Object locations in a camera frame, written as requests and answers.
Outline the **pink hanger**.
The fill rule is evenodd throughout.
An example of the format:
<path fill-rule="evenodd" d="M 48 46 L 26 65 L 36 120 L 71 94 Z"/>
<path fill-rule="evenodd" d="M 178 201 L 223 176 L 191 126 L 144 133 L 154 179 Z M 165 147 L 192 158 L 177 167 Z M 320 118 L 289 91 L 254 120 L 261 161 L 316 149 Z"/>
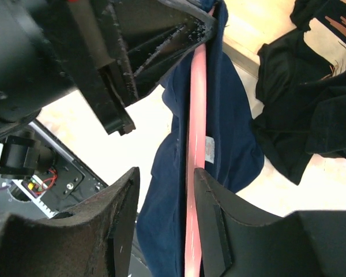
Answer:
<path fill-rule="evenodd" d="M 205 166 L 206 154 L 206 44 L 194 50 L 190 75 L 190 106 L 186 159 L 186 235 L 184 276 L 199 276 L 201 241 L 194 193 L 194 170 Z"/>

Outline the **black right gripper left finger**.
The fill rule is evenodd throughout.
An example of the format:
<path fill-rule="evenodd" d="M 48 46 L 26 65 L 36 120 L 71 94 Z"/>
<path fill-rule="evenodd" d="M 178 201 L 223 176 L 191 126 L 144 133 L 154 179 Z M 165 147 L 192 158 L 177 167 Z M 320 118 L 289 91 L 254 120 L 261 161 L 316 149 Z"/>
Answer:
<path fill-rule="evenodd" d="M 0 276 L 127 276 L 140 170 L 51 219 L 0 214 Z"/>

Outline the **navy blue t shirt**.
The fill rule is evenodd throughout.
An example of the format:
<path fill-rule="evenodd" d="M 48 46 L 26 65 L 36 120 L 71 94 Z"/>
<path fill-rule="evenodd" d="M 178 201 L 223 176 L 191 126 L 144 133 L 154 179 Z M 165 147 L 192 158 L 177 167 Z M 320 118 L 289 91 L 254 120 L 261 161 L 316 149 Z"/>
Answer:
<path fill-rule="evenodd" d="M 195 1 L 218 21 L 216 36 L 207 42 L 206 136 L 213 158 L 205 170 L 236 193 L 249 185 L 264 166 L 264 155 L 250 128 L 246 91 L 230 58 L 223 52 L 228 10 L 223 1 Z M 190 67 L 185 56 L 162 82 L 164 104 L 173 114 L 171 132 L 153 161 L 152 179 L 137 219 L 137 238 L 153 276 L 183 276 L 186 225 L 186 140 L 189 116 Z"/>

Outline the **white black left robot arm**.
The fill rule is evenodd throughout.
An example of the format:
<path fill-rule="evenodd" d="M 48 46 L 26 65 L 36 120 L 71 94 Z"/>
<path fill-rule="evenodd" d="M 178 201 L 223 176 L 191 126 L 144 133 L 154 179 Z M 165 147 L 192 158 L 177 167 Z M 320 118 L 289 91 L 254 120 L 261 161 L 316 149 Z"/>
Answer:
<path fill-rule="evenodd" d="M 0 1 L 0 175 L 52 166 L 27 126 L 75 89 L 107 133 L 131 132 L 126 107 L 216 28 L 190 1 Z"/>

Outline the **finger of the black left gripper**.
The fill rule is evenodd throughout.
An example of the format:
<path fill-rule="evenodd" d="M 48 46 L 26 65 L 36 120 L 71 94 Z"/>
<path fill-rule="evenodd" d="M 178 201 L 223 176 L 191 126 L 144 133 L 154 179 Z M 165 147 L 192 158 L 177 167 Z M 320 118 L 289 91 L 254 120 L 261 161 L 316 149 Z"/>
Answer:
<path fill-rule="evenodd" d="M 217 27 L 213 16 L 189 1 L 113 1 L 112 19 L 119 47 L 112 80 L 123 100 L 149 95 Z"/>

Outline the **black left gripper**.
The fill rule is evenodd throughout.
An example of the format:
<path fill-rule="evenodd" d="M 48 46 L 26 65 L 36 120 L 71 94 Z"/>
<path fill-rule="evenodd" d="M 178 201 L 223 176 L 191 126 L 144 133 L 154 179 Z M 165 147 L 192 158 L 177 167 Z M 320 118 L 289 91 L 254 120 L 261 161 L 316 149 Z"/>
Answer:
<path fill-rule="evenodd" d="M 78 89 L 95 113 L 112 119 L 113 88 L 93 65 L 72 73 L 62 67 L 51 42 L 19 3 L 0 1 L 0 139 L 32 122 L 41 109 Z"/>

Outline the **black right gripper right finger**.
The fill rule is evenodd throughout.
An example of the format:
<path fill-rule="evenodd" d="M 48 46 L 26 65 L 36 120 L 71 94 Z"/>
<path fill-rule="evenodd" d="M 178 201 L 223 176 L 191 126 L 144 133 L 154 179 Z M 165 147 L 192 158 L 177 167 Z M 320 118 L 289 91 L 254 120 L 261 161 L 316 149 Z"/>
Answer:
<path fill-rule="evenodd" d="M 346 211 L 282 218 L 204 169 L 194 172 L 194 191 L 205 276 L 346 276 Z"/>

